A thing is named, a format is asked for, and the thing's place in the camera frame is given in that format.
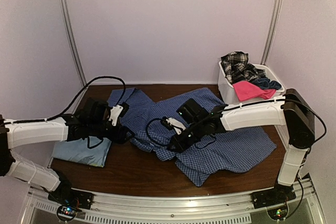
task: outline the laundry basket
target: laundry basket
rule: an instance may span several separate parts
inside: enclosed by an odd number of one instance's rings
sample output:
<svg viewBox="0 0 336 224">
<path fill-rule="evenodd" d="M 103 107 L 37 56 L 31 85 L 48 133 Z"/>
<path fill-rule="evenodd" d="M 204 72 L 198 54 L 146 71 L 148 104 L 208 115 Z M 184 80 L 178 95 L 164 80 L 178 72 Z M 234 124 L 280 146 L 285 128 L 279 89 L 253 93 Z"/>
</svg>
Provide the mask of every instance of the laundry basket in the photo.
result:
<svg viewBox="0 0 336 224">
<path fill-rule="evenodd" d="M 233 88 L 233 86 L 231 85 L 231 83 L 229 83 L 229 81 L 227 80 L 227 78 L 225 77 L 225 72 L 222 68 L 221 62 L 218 63 L 219 64 L 219 77 L 218 77 L 218 89 L 219 92 L 223 98 L 223 101 L 226 104 L 238 104 L 241 103 L 238 100 L 238 97 L 236 95 L 236 92 Z M 272 72 L 272 70 L 270 70 L 267 66 L 265 65 L 258 65 L 258 64 L 253 64 L 253 66 L 255 66 L 258 69 L 264 69 L 265 73 L 266 73 L 266 77 L 269 78 L 272 81 L 277 81 L 281 84 L 281 82 L 279 81 L 279 79 L 275 76 L 275 74 Z M 281 84 L 282 88 L 277 90 L 274 94 L 274 96 L 278 96 L 281 95 L 282 93 L 284 93 L 285 88 L 284 86 Z M 253 99 L 249 99 L 247 101 L 244 101 L 242 103 L 249 103 L 249 102 L 256 102 L 256 101 L 261 101 L 263 100 L 262 98 L 253 98 Z"/>
</svg>

